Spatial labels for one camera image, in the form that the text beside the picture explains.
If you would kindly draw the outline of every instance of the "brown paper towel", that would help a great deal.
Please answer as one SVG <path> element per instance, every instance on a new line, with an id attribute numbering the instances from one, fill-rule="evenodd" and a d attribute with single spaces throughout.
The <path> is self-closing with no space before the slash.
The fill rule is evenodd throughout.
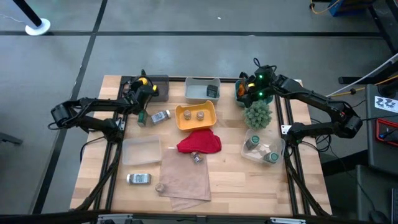
<path id="1" fill-rule="evenodd" d="M 160 196 L 170 197 L 173 210 L 182 210 L 211 200 L 207 159 L 195 164 L 190 154 L 176 149 L 164 152 L 160 183 L 165 190 Z"/>

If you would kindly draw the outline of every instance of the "orange bowl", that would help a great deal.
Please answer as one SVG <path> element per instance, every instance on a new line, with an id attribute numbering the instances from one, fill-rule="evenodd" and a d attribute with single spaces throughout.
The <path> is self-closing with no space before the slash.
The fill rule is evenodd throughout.
<path id="1" fill-rule="evenodd" d="M 191 111 L 191 119 L 184 118 L 184 111 Z M 203 120 L 197 119 L 197 112 L 203 111 L 205 116 Z M 210 128 L 217 122 L 216 110 L 211 101 L 206 101 L 204 104 L 192 106 L 180 106 L 175 108 L 175 120 L 177 127 L 182 131 L 193 131 L 197 129 Z"/>

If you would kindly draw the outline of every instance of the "wooden table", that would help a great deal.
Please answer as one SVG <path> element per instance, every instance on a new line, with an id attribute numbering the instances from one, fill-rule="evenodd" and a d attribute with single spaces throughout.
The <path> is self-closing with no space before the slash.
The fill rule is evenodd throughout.
<path id="1" fill-rule="evenodd" d="M 106 75 L 99 98 L 116 99 L 121 76 Z M 124 138 L 137 138 L 158 134 L 163 149 L 175 147 L 189 133 L 181 132 L 175 123 L 175 107 L 185 105 L 183 82 L 170 82 L 170 99 L 166 103 L 149 103 L 147 111 L 154 114 L 160 110 L 170 110 L 172 119 L 157 126 L 141 128 L 137 125 L 137 116 L 129 115 Z M 294 121 L 310 124 L 308 107 L 305 103 L 292 100 Z M 278 121 L 275 101 L 270 104 L 272 121 L 264 130 L 268 135 L 278 137 Z M 242 143 L 248 127 L 243 121 L 243 109 L 234 100 L 234 83 L 221 84 L 221 97 L 215 105 L 217 123 L 212 127 L 215 135 L 221 138 L 222 150 L 209 154 L 208 170 L 210 176 L 211 202 L 173 212 L 168 197 L 160 197 L 154 189 L 159 182 L 160 164 L 124 166 L 120 161 L 115 185 L 112 212 L 120 213 L 163 213 L 192 215 L 250 215 L 279 216 L 292 215 L 289 188 L 283 161 L 274 166 L 265 166 L 243 158 L 240 155 Z M 97 112 L 95 118 L 111 118 L 113 113 Z M 90 133 L 88 141 L 100 137 L 101 133 Z M 313 138 L 305 141 L 315 144 Z M 81 162 L 75 191 L 70 207 L 79 206 L 93 187 L 98 183 L 103 163 L 106 141 L 100 140 L 86 146 Z M 331 213 L 325 181 L 318 152 L 313 148 L 299 145 L 306 185 L 317 202 Z M 150 173 L 150 185 L 131 186 L 126 176 L 132 173 Z M 104 187 L 100 208 L 104 208 L 108 185 Z M 296 186 L 298 209 L 303 213 L 300 191 Z"/>

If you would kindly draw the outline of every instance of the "gray plastic bin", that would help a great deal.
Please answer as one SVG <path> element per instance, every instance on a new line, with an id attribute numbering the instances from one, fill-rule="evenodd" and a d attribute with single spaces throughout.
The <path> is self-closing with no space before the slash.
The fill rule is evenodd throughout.
<path id="1" fill-rule="evenodd" d="M 209 97 L 206 94 L 207 85 L 214 85 L 218 87 L 217 98 Z M 220 79 L 214 78 L 212 80 L 200 80 L 192 77 L 185 79 L 185 98 L 187 103 L 200 104 L 210 100 L 212 103 L 217 103 L 220 98 Z"/>

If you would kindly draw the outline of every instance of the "floor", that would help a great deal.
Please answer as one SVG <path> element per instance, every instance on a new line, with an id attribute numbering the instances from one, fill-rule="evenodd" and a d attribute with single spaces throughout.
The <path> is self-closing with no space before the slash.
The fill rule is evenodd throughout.
<path id="1" fill-rule="evenodd" d="M 48 130 L 50 110 L 71 97 L 98 96 L 103 75 L 136 75 L 144 68 L 170 76 L 237 77 L 241 71 L 253 72 L 252 58 L 257 57 L 277 65 L 278 73 L 301 79 L 305 87 L 329 94 L 341 88 L 339 76 L 363 76 L 391 57 L 386 41 L 373 36 L 379 29 L 368 11 L 348 17 L 315 15 L 308 0 L 27 2 L 51 22 L 53 35 L 24 35 L 23 23 L 2 16 L 18 20 L 18 15 L 7 1 L 0 2 L 0 131 L 24 140 L 21 146 L 1 144 L 2 214 L 32 211 L 54 151 L 60 156 L 42 211 L 69 209 L 87 134 L 77 128 Z M 319 11 L 325 7 L 316 3 Z M 393 34 L 397 24 L 391 12 L 381 0 L 375 8 Z M 320 37 L 320 32 L 338 37 Z M 344 37 L 347 32 L 355 35 Z M 355 105 L 364 93 L 341 99 Z M 357 107 L 361 116 L 364 106 Z M 314 108 L 310 114 L 327 119 Z M 365 138 L 363 128 L 352 140 L 333 138 L 332 146 L 345 156 L 366 149 Z M 322 155 L 323 161 L 329 159 L 333 156 Z M 332 204 L 347 201 L 339 196 L 345 179 L 326 178 Z"/>

